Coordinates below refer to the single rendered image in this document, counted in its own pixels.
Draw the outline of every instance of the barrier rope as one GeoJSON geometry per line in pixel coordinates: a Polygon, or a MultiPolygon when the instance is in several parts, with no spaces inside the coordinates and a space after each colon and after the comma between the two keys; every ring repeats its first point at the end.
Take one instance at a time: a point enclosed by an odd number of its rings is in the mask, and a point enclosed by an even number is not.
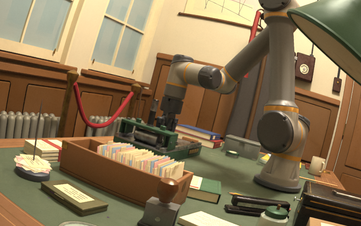
{"type": "Polygon", "coordinates": [[[80,116],[82,117],[82,120],[85,122],[85,124],[87,126],[90,126],[92,128],[103,128],[106,127],[108,125],[110,125],[118,116],[119,114],[122,112],[122,110],[125,108],[126,104],[130,101],[130,99],[133,96],[133,92],[130,92],[126,99],[124,100],[124,102],[121,104],[121,106],[118,108],[118,110],[115,112],[115,114],[105,123],[101,123],[101,124],[97,124],[97,123],[91,123],[87,118],[86,115],[83,111],[83,106],[82,106],[82,100],[80,99],[80,92],[79,92],[79,87],[77,86],[77,82],[74,83],[73,85],[73,91],[75,92],[75,97],[76,97],[76,103],[77,103],[77,108],[79,109],[80,112],[80,116]]]}

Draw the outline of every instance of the white mug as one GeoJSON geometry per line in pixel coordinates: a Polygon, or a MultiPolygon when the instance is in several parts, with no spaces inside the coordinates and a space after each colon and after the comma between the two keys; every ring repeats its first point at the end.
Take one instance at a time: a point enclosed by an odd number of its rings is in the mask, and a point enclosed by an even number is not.
{"type": "Polygon", "coordinates": [[[308,169],[308,173],[321,176],[325,168],[325,159],[313,156],[310,163],[310,168],[308,169]]]}

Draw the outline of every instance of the black stapler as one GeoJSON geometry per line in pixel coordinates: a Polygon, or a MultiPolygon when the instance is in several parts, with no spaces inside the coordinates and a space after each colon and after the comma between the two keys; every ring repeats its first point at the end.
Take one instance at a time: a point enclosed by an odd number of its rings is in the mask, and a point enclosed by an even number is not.
{"type": "Polygon", "coordinates": [[[267,207],[281,205],[281,208],[290,211],[290,204],[286,201],[263,199],[244,195],[233,195],[232,205],[225,205],[225,212],[259,217],[267,207]]]}

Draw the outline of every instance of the lamp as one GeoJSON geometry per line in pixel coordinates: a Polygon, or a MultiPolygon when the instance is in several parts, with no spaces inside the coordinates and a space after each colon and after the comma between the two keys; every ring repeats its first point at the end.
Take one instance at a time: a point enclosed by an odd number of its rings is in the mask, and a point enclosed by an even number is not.
{"type": "Polygon", "coordinates": [[[289,19],[361,85],[361,0],[320,0],[289,9],[289,19]]]}

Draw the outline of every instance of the stamping machine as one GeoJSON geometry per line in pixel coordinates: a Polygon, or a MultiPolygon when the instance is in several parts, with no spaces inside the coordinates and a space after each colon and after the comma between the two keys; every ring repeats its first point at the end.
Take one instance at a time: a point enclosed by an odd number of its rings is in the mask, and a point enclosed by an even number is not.
{"type": "Polygon", "coordinates": [[[138,149],[148,149],[158,155],[168,155],[179,161],[185,158],[200,154],[201,143],[178,139],[175,127],[170,130],[157,118],[157,126],[154,126],[155,115],[157,113],[158,100],[153,100],[147,124],[142,123],[142,119],[136,121],[122,119],[119,132],[114,136],[114,142],[130,143],[138,149]]]}

